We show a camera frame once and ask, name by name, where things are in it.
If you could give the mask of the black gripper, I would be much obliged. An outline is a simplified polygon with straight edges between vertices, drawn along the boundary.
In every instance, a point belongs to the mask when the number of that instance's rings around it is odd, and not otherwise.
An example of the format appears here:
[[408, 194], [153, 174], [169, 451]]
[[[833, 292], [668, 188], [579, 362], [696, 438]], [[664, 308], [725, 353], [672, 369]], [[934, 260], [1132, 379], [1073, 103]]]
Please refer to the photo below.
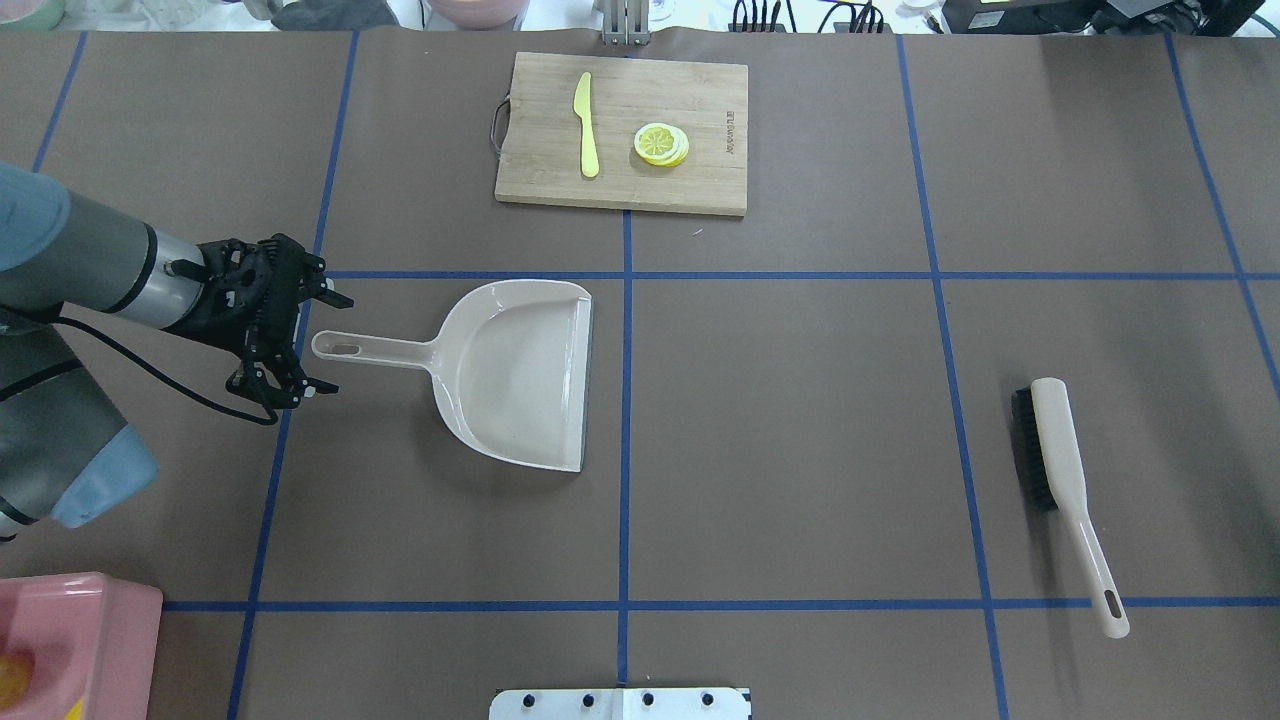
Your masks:
[[326, 275], [326, 261], [287, 234], [256, 243], [223, 240], [198, 250], [198, 263], [170, 263], [172, 275], [195, 281], [198, 290], [170, 333], [241, 359], [227, 391], [264, 409], [292, 410], [303, 398], [337, 395], [340, 387], [310, 377], [294, 351], [302, 302], [355, 306]]

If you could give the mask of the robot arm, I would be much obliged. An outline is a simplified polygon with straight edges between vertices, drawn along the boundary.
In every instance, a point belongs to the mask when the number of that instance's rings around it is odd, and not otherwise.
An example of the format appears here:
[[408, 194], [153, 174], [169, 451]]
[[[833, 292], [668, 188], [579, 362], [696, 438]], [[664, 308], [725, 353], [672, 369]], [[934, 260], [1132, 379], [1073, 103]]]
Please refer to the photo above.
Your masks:
[[[260, 427], [337, 387], [310, 377], [294, 342], [308, 301], [353, 300], [326, 263], [287, 234], [191, 243], [12, 164], [1, 169], [3, 542], [51, 518], [78, 528], [157, 475], [137, 429], [64, 337], [74, 329], [165, 387]], [[228, 352], [227, 389], [259, 414], [219, 404], [90, 323], [77, 306]]]

